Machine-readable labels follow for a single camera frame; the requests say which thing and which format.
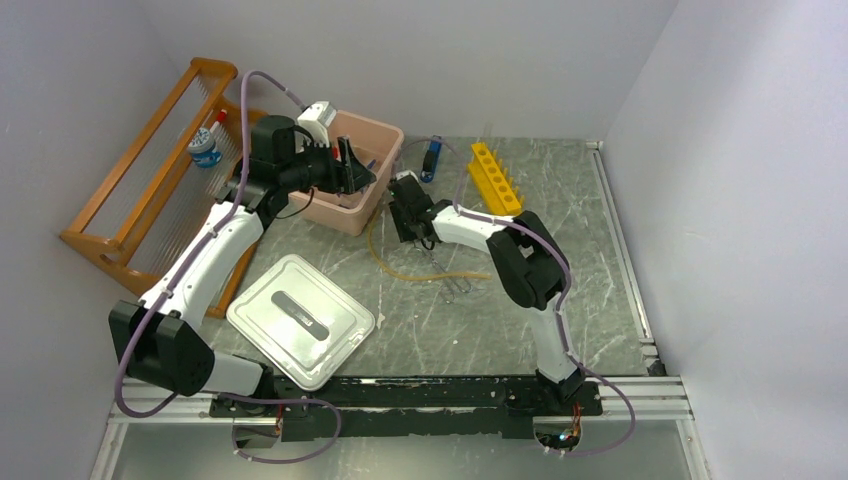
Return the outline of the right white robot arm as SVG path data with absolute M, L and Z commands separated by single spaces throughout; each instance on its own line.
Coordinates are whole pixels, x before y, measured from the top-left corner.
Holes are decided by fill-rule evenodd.
M 507 296 L 528 312 L 542 384 L 540 402 L 550 413 L 565 413 L 585 380 L 571 349 L 564 309 L 573 278 L 566 256 L 540 218 L 531 211 L 499 216 L 451 200 L 436 202 L 410 175 L 392 179 L 388 191 L 401 241 L 458 244 L 489 255 Z

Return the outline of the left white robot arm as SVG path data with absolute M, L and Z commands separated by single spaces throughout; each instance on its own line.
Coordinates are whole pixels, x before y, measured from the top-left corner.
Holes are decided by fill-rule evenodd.
M 201 391 L 235 395 L 254 416 L 275 406 L 271 367 L 217 352 L 201 338 L 207 308 L 291 193 L 353 194 L 374 183 L 376 175 L 357 157 L 349 136 L 321 141 L 290 117 L 263 116 L 247 137 L 247 152 L 179 259 L 141 298 L 119 301 L 109 313 L 119 360 L 117 399 L 130 377 L 172 397 Z

